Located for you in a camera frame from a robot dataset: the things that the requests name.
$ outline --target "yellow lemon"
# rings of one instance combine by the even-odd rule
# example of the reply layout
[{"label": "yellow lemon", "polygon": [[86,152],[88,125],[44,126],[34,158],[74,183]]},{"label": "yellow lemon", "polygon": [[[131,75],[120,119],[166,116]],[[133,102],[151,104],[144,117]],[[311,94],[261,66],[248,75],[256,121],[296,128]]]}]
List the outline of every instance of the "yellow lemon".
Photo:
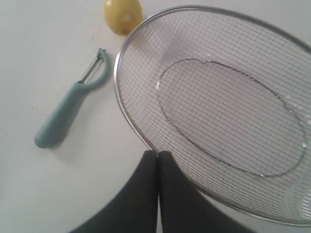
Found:
[{"label": "yellow lemon", "polygon": [[104,18],[109,28],[118,35],[128,35],[142,21],[138,0],[105,0]]}]

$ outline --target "white table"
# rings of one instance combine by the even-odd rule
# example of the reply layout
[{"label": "white table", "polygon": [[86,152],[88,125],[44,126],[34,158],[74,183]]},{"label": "white table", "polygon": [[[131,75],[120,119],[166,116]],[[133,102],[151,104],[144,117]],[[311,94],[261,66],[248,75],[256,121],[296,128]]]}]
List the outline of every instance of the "white table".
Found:
[{"label": "white table", "polygon": [[[181,4],[246,13],[311,44],[309,0],[142,0],[146,16]],[[0,232],[66,233],[117,194],[146,147],[112,79],[87,97],[61,146],[42,150],[33,137],[98,47],[114,59],[125,38],[105,24],[102,0],[3,0],[0,32]],[[310,232],[217,205],[258,232]]]}]

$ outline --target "wire mesh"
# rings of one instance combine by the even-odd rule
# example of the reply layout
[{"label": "wire mesh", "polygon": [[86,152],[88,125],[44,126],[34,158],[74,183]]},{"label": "wire mesh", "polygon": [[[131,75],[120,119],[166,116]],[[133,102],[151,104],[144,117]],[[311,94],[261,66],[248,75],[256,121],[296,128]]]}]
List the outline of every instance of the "wire mesh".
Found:
[{"label": "wire mesh", "polygon": [[129,36],[115,82],[134,130],[171,151],[200,190],[260,217],[311,224],[303,42],[231,11],[176,7]]}]

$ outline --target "vegetable peeler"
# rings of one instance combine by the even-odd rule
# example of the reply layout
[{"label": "vegetable peeler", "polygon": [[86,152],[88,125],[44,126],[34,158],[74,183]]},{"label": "vegetable peeler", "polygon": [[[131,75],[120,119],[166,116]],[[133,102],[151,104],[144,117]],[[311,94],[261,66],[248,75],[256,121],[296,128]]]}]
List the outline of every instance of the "vegetable peeler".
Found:
[{"label": "vegetable peeler", "polygon": [[[104,71],[101,76],[91,83],[85,83],[100,61],[105,63]],[[109,73],[110,61],[108,54],[105,50],[99,48],[97,56],[84,73],[82,79],[73,84],[71,89],[63,97],[35,135],[35,144],[39,148],[50,148],[66,137],[85,97],[90,91],[104,84]]]}]

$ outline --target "peeler handle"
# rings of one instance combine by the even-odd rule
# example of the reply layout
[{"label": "peeler handle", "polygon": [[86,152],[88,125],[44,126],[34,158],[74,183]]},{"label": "peeler handle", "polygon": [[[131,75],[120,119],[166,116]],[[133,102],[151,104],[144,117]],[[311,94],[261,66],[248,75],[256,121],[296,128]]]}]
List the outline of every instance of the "peeler handle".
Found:
[{"label": "peeler handle", "polygon": [[84,84],[74,83],[35,135],[39,148],[49,148],[66,136],[87,94]]}]

